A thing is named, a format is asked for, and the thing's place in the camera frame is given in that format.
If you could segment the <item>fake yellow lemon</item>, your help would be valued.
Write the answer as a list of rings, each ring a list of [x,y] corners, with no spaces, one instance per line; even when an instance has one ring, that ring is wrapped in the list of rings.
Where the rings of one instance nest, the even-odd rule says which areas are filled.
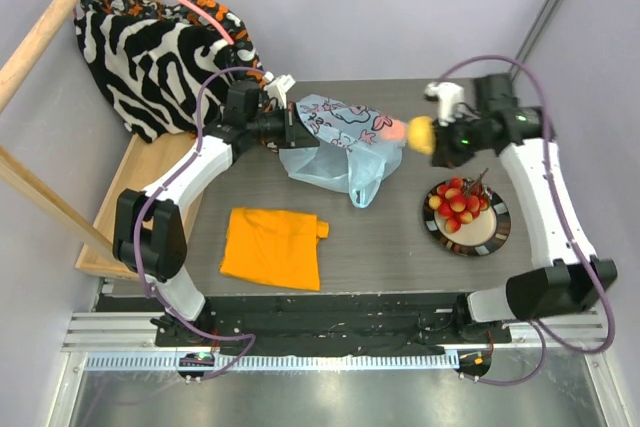
[[[412,150],[431,156],[436,149],[433,120],[428,116],[411,119],[407,126],[407,142]]]

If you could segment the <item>fake lychee bunch red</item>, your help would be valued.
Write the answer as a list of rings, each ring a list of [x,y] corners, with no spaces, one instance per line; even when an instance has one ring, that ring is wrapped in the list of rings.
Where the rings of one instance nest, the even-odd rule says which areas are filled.
[[[483,183],[487,173],[484,169],[474,178],[451,177],[427,196],[425,205],[436,220],[443,222],[445,233],[457,233],[489,210],[493,191]]]

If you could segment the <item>light blue printed plastic bag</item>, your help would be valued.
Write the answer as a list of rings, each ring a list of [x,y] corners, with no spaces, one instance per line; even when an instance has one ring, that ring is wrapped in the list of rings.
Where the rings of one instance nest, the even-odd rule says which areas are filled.
[[[301,99],[297,112],[319,146],[282,149],[279,158],[288,176],[346,193],[355,207],[368,207],[402,161],[406,141],[381,138],[381,130],[398,119],[316,94]]]

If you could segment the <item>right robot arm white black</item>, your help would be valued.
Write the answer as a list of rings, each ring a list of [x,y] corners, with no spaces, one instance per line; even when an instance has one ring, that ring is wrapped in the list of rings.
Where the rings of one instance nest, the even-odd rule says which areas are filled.
[[[489,322],[533,321],[580,314],[601,305],[610,345],[615,334],[607,289],[618,271],[602,259],[577,218],[559,165],[554,131],[540,105],[521,106],[511,79],[493,74],[473,81],[474,99],[466,100],[462,86],[433,82],[425,96],[438,103],[432,125],[432,163],[459,167],[478,152],[499,159],[516,192],[531,249],[531,270],[503,285],[467,295],[466,308],[451,318],[457,338],[472,342]]]

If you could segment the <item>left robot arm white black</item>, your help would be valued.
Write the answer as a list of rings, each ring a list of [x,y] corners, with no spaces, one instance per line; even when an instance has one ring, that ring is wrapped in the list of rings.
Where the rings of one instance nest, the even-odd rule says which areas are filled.
[[[199,129],[188,153],[140,191],[124,190],[117,200],[113,255],[138,274],[164,306],[170,323],[190,345],[213,335],[214,316],[185,267],[187,241],[182,215],[239,157],[258,144],[278,149],[318,146],[287,93],[290,75],[267,75],[231,83],[221,116]]]

